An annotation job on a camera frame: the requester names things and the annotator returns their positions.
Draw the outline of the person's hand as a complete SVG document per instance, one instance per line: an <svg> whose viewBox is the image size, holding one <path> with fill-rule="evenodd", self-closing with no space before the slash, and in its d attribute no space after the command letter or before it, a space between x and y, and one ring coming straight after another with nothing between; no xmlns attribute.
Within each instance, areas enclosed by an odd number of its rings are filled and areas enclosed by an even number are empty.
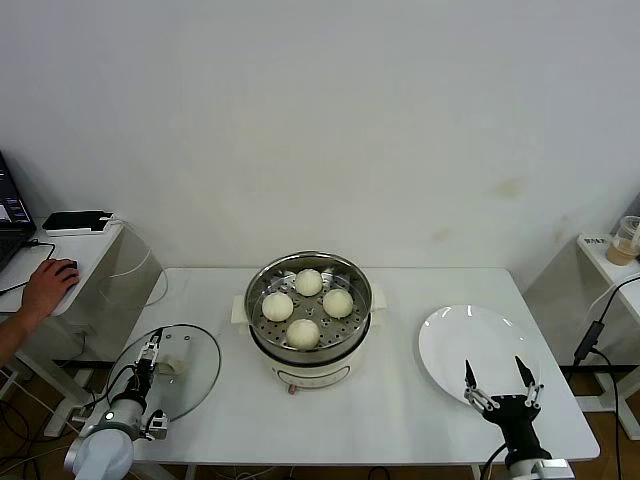
<svg viewBox="0 0 640 480"><path fill-rule="evenodd" d="M31 321L43 320L78 282L79 271L74 260L42 262L23 289L20 316Z"/></svg>

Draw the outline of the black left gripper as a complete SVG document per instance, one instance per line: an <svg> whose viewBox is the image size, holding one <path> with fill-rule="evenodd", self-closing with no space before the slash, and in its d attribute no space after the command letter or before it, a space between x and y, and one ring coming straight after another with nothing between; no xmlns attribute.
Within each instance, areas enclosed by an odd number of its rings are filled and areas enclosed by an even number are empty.
<svg viewBox="0 0 640 480"><path fill-rule="evenodd" d="M130 390L142 398L147 396L153 383L161 339L162 334L153 333L141 349L141 360L138 360L134 366Z"/></svg>

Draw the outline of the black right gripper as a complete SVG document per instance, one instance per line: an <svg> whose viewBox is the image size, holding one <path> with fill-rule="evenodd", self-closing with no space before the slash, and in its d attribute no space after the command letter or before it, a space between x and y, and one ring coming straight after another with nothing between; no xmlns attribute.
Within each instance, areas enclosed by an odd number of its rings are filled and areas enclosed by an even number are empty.
<svg viewBox="0 0 640 480"><path fill-rule="evenodd" d="M539 396L544 385L538 383L532 371L519 356L515 356L520 377L527 388L524 395L492 396L479 387L468 360L465 361L464 398L488 422L499 427L507 448L506 460L551 459L542 448L533 428L533 421L540 413Z"/></svg>

